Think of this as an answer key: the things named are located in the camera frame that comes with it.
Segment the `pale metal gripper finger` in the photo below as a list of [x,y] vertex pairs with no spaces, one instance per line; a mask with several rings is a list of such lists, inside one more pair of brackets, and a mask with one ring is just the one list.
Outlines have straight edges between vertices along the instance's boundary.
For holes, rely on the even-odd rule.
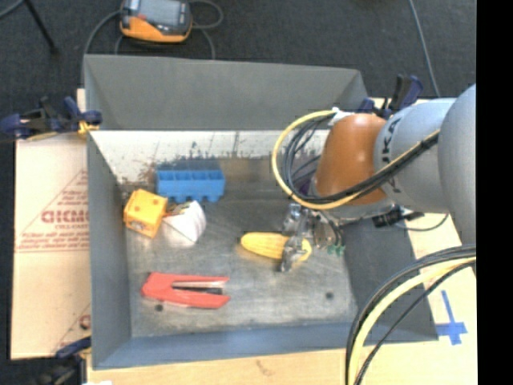
[[299,261],[307,254],[307,249],[303,247],[303,237],[291,236],[282,250],[281,261],[278,270],[282,273],[289,272],[293,264]]
[[294,234],[298,229],[300,219],[301,206],[298,203],[290,203],[282,221],[281,232],[283,234]]

